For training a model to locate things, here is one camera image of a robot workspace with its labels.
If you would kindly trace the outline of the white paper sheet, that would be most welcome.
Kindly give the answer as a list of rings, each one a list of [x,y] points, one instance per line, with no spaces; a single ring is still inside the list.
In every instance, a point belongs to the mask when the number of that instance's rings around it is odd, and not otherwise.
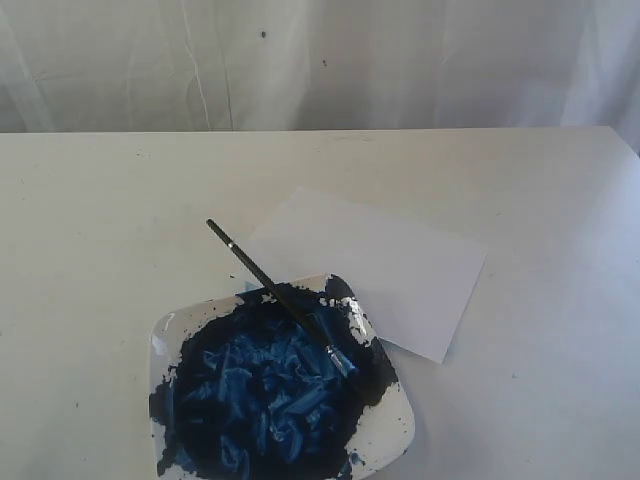
[[[276,281],[340,276],[382,339],[437,363],[486,258],[459,235],[302,188],[243,247]]]

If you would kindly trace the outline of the black paintbrush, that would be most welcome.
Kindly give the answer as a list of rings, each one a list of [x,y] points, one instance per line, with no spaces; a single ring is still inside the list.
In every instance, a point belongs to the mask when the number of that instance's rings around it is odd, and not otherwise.
[[[298,308],[293,298],[283,293],[280,287],[212,218],[208,218],[206,220],[206,225],[229,248],[245,268],[272,294],[277,301],[281,303],[281,305],[294,318],[296,323],[299,324],[301,328],[304,329],[309,336],[322,347],[339,373],[346,380],[354,382],[359,374],[358,368],[338,347],[331,342],[327,334],[317,324],[314,317]]]

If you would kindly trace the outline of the white backdrop cloth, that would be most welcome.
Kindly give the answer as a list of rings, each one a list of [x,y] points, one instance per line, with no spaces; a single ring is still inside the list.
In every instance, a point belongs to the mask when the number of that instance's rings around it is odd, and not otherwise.
[[[5,1],[5,132],[605,125],[635,1]]]

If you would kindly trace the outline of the white square plate blue paint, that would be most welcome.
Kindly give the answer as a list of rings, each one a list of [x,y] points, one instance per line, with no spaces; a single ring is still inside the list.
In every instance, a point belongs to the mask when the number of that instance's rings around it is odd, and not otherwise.
[[[355,364],[355,392],[263,288],[196,303],[150,335],[149,417],[161,479],[364,479],[403,455],[414,413],[351,287],[282,285]]]

